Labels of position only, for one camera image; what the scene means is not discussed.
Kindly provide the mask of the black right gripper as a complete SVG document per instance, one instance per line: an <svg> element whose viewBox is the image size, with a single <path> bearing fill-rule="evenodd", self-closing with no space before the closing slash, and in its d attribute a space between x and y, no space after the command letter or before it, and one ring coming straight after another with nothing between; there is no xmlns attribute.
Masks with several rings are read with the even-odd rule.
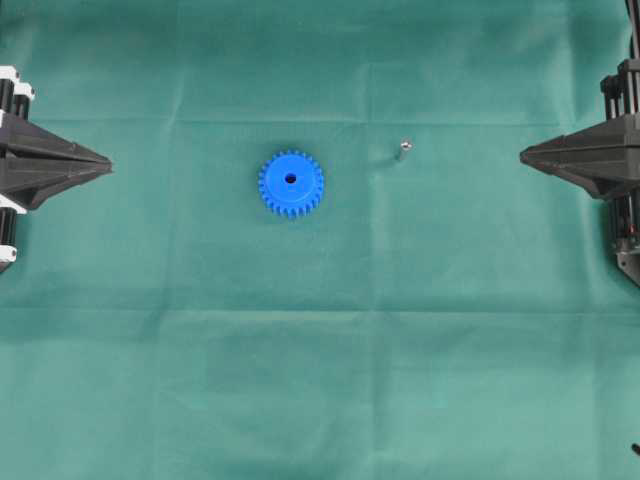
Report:
<svg viewBox="0 0 640 480"><path fill-rule="evenodd" d="M638 112L638 71L623 62L600 82L607 121L561 135L520 153L520 161L609 200L612 248L618 269L639 286L639 179L604 173L601 165L578 163L626 161L639 155L639 119L618 118Z"/></svg>

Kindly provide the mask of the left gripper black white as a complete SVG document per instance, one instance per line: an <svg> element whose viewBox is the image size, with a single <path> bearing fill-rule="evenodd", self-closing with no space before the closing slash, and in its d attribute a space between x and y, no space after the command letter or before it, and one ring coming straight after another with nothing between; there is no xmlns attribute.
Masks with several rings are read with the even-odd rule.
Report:
<svg viewBox="0 0 640 480"><path fill-rule="evenodd" d="M35 90L20 80L18 70L2 65L1 147L14 154L82 162L1 163L1 272L17 259L19 215L39 208L52 196L112 172L107 157L24 120L34 99Z"/></svg>

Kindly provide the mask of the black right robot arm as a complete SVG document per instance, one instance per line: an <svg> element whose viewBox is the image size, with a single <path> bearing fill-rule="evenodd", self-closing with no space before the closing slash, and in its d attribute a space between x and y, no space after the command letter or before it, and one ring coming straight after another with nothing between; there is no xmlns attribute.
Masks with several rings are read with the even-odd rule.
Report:
<svg viewBox="0 0 640 480"><path fill-rule="evenodd" d="M604 77L606 120L531 146L520 161L606 203L618 269L639 283L639 3L628 1L629 57Z"/></svg>

